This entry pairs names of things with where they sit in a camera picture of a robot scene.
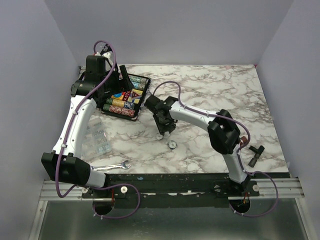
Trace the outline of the red triangular dealer button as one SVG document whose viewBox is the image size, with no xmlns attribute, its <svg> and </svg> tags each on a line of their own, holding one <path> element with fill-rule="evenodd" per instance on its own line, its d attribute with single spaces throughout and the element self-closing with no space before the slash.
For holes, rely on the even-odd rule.
<svg viewBox="0 0 320 240">
<path fill-rule="evenodd" d="M 142 92 L 136 92 L 136 91 L 132 91 L 130 93 L 130 96 L 128 98 L 128 101 L 134 104 L 138 104 L 140 102 L 140 99 L 142 97 Z"/>
</svg>

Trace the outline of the black poker set case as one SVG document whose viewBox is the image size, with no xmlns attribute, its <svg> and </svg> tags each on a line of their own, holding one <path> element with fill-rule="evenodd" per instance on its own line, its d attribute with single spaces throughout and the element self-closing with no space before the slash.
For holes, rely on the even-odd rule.
<svg viewBox="0 0 320 240">
<path fill-rule="evenodd" d="M 118 65 L 115 57 L 115 52 L 109 43 L 106 41 L 97 41 L 93 45 L 93 56 L 102 56 L 102 54 L 111 51 L 113 53 L 113 65 L 110 67 L 107 62 L 106 70 L 117 72 L 117 91 L 110 98 L 103 100 L 95 100 L 97 108 L 105 114 L 119 115 L 121 118 L 134 119 L 138 116 L 146 90 L 149 87 L 150 79 L 144 76 L 130 74 L 125 65 Z M 109 73 L 106 78 L 97 86 L 101 87 L 109 78 Z M 141 99 L 138 104 L 128 101 L 131 92 L 142 92 Z"/>
</svg>

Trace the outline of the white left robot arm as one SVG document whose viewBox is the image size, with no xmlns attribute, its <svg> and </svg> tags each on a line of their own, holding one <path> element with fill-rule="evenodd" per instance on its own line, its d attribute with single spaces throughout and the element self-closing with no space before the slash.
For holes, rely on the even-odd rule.
<svg viewBox="0 0 320 240">
<path fill-rule="evenodd" d="M 69 112 L 60 137 L 50 153 L 43 153 L 41 163 L 55 183 L 92 187 L 101 198 L 107 197 L 111 185 L 106 175 L 94 171 L 82 157 L 82 144 L 89 120 L 98 102 L 107 92 L 106 80 L 116 77 L 116 62 L 110 52 L 89 55 L 82 79 L 71 86 Z"/>
</svg>

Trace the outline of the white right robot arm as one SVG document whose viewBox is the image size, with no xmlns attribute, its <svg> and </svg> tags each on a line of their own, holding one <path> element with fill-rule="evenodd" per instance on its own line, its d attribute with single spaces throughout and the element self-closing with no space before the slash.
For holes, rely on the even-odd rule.
<svg viewBox="0 0 320 240">
<path fill-rule="evenodd" d="M 240 137 L 241 131 L 227 110 L 218 113 L 204 113 L 200 109 L 191 109 L 182 106 L 178 99 L 172 96 L 166 100 L 151 95 L 144 106 L 153 113 L 159 133 L 172 133 L 177 121 L 183 121 L 197 126 L 208 133 L 212 148 L 222 154 L 229 172 L 230 191 L 241 196 L 248 190 L 245 181 L 247 174 L 244 172 L 240 148 L 247 142 L 246 137 Z"/>
</svg>

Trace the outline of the clear plastic screw box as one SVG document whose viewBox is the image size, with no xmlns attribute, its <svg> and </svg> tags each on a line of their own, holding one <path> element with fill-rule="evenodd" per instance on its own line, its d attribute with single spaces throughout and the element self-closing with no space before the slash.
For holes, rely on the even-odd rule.
<svg viewBox="0 0 320 240">
<path fill-rule="evenodd" d="M 107 139 L 104 123 L 99 117 L 91 119 L 82 142 L 82 157 L 85 160 L 90 160 L 109 153 L 111 150 L 112 147 Z"/>
</svg>

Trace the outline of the silver combination wrench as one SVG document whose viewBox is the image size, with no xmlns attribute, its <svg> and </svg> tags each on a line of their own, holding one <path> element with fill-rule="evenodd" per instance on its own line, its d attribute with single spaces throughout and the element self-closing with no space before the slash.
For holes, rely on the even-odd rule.
<svg viewBox="0 0 320 240">
<path fill-rule="evenodd" d="M 127 170 L 131 167 L 129 164 L 130 162 L 128 160 L 122 161 L 118 164 L 111 164 L 111 165 L 105 165 L 105 166 L 91 166 L 93 171 L 99 172 L 99 171 L 109 171 L 114 169 L 123 169 Z"/>
</svg>

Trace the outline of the black mounting base plate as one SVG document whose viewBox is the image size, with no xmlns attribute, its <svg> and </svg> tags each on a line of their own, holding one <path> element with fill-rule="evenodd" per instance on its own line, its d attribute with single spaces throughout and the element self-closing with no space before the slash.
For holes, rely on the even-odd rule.
<svg viewBox="0 0 320 240">
<path fill-rule="evenodd" d="M 108 174 L 107 190 L 75 187 L 66 200 L 92 202 L 99 213 L 112 209 L 227 208 L 259 196 L 257 182 L 234 183 L 225 173 Z"/>
</svg>

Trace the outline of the red handled tool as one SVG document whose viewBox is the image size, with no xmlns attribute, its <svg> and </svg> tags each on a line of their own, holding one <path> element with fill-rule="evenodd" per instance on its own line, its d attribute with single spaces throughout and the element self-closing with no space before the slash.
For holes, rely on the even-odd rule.
<svg viewBox="0 0 320 240">
<path fill-rule="evenodd" d="M 248 143 L 248 139 L 245 136 L 242 136 L 240 139 L 240 145 L 246 145 Z"/>
</svg>

